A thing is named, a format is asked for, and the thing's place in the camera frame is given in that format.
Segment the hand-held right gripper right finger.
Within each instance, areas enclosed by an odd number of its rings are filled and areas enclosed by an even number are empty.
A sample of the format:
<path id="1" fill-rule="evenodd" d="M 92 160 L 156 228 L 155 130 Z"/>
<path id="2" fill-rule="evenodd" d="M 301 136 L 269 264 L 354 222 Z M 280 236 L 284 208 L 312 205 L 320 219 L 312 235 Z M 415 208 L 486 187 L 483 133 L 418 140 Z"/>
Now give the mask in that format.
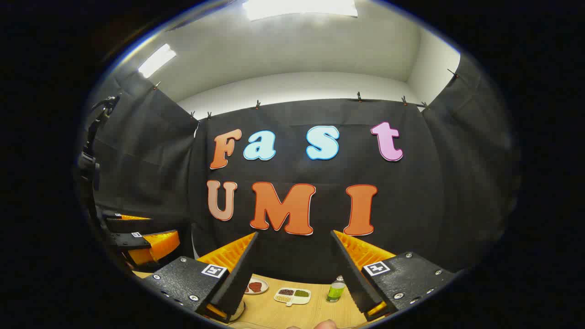
<path id="1" fill-rule="evenodd" d="M 337 230 L 330 237 L 338 272 L 367 321 L 413 308 L 457 278 L 412 251 L 395 255 Z"/>

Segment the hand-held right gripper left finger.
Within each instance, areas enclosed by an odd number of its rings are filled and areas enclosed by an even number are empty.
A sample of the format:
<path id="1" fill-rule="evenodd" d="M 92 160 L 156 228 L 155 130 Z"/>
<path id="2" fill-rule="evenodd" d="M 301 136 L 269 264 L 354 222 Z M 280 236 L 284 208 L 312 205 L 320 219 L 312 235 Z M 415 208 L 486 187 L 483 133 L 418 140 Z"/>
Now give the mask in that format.
<path id="1" fill-rule="evenodd" d="M 261 245 L 258 232 L 245 235 L 205 255 L 197 253 L 201 241 L 191 234 L 193 255 L 178 256 L 161 265 L 143 265 L 151 292 L 165 297 L 186 312 L 222 323 L 236 319 L 247 285 L 253 275 Z"/>

